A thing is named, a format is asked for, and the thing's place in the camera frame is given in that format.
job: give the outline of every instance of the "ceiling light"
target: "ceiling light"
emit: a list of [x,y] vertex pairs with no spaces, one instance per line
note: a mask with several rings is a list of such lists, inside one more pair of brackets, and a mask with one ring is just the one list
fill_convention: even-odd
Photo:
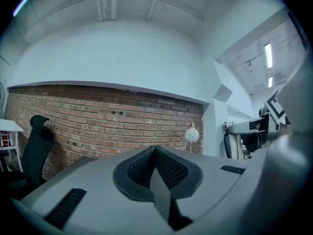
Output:
[[273,77],[270,77],[268,79],[268,87],[272,87],[272,84],[273,84]]
[[23,5],[27,2],[27,0],[22,0],[19,5],[15,8],[14,12],[13,12],[13,17],[15,17],[18,12],[20,11],[20,9],[23,7]]
[[270,44],[265,45],[265,52],[266,57],[268,59],[268,68],[271,68],[273,66],[273,59],[272,59],[272,48]]

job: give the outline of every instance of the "ceiling beam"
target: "ceiling beam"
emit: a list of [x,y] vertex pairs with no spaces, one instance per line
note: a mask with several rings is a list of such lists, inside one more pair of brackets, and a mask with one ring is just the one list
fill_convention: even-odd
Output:
[[101,8],[100,8],[100,0],[96,0],[96,4],[97,4],[97,9],[98,9],[99,19],[100,21],[103,21]]
[[108,15],[107,15],[107,3],[108,3],[108,0],[102,0],[102,10],[103,10],[103,19],[104,20],[107,20],[108,19]]
[[116,20],[116,3],[117,0],[111,0],[111,20]]
[[31,7],[32,7],[32,9],[33,9],[33,12],[34,12],[34,14],[35,14],[35,16],[36,16],[36,18],[37,18],[37,21],[38,21],[39,25],[41,26],[41,28],[43,29],[44,33],[46,34],[46,30],[45,30],[45,28],[43,27],[41,21],[39,20],[38,14],[37,14],[37,12],[36,12],[36,10],[35,10],[34,4],[33,4],[33,0],[31,0],[31,3],[30,3],[30,4],[31,4]]
[[4,58],[0,55],[0,59],[2,59],[4,62],[6,62],[7,65],[11,66],[11,64]]
[[154,7],[155,7],[156,1],[157,1],[157,0],[153,0],[153,1],[152,1],[151,7],[150,7],[150,10],[149,10],[149,14],[148,14],[148,21],[150,20],[150,18],[151,18],[151,16],[152,16],[152,12],[153,12],[153,9],[154,9]]

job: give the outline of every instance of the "round lamp shade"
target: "round lamp shade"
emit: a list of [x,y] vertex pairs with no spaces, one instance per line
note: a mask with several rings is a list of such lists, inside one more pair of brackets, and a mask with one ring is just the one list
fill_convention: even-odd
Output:
[[199,139],[199,132],[195,129],[195,126],[192,123],[192,127],[186,130],[185,139],[188,142],[197,142]]

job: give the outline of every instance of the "white desk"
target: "white desk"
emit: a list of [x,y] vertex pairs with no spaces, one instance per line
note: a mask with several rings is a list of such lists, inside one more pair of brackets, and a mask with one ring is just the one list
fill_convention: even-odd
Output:
[[[19,132],[23,132],[24,130],[22,128],[20,128],[14,121],[12,120],[6,120],[6,119],[0,119],[0,131],[7,131],[8,134],[2,134],[1,133],[1,143],[0,143],[0,150],[8,150],[9,152],[9,156],[11,159],[11,153],[10,151],[15,149],[17,152],[17,157],[18,157],[18,162],[19,162],[19,166],[20,169],[22,171],[22,164],[21,164],[21,159],[20,159],[20,152],[19,152],[19,139],[18,139],[18,133]],[[15,145],[12,142],[11,139],[11,132],[15,133]],[[7,141],[8,142],[8,146],[4,147],[3,146],[3,141]]]
[[24,130],[12,120],[0,119],[0,131],[23,132]]

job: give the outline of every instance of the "red object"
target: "red object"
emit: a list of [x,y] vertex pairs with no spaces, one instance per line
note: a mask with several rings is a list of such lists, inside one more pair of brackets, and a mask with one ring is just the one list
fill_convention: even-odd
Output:
[[1,131],[1,134],[6,134],[6,136],[2,136],[3,147],[8,147],[8,141],[5,141],[8,139],[8,132],[7,131]]

